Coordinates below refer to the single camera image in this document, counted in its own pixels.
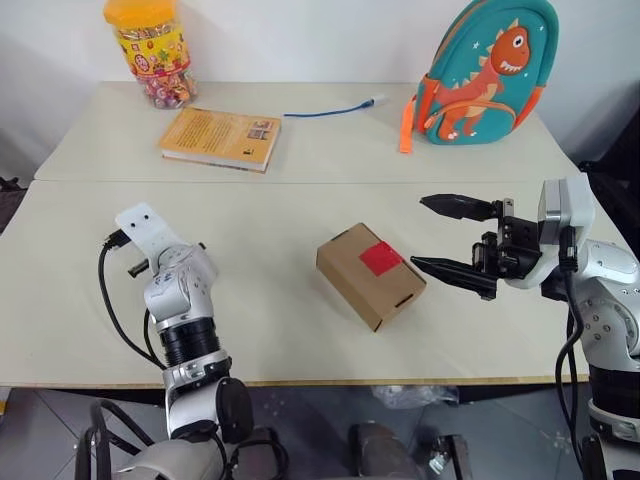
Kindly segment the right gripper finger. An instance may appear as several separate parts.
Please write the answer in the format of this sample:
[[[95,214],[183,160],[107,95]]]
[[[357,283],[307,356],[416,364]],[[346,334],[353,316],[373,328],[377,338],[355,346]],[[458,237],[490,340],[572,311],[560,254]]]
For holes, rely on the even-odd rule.
[[[458,261],[411,256],[410,261],[422,272],[448,285],[477,293],[483,300],[496,298],[497,277],[475,270],[472,265]]]
[[[420,203],[438,215],[453,219],[470,219],[483,222],[498,218],[501,214],[501,202],[484,200],[459,194],[434,194],[424,196]]]

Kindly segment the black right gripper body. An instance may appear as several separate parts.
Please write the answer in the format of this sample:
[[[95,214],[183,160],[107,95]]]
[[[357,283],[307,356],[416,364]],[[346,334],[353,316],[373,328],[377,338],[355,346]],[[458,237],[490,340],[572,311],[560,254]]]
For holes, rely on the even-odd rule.
[[[542,253],[538,224],[514,215],[512,199],[491,203],[490,219],[498,221],[496,232],[485,232],[472,247],[472,266],[477,272],[502,279],[524,279]]]

